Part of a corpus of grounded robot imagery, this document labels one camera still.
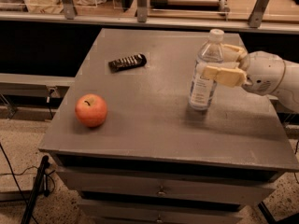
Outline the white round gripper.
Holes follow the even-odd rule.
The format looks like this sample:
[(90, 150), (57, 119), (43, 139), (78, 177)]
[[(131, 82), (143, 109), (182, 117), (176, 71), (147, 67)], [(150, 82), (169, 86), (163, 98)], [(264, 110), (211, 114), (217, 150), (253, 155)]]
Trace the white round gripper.
[(258, 95), (270, 94), (283, 78), (285, 64), (276, 54), (264, 51), (248, 54), (244, 48), (230, 44), (223, 44), (222, 52), (225, 62), (240, 62), (240, 69), (208, 65), (202, 73), (204, 78), (231, 88), (242, 86)]

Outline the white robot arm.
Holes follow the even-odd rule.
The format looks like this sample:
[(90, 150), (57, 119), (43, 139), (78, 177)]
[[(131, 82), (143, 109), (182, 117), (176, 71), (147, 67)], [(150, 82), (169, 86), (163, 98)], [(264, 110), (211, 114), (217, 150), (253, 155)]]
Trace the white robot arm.
[(298, 63), (265, 51), (247, 53), (229, 44), (222, 45), (222, 53), (222, 63), (207, 62), (199, 69), (203, 78), (260, 96), (275, 96), (284, 107), (299, 112)]

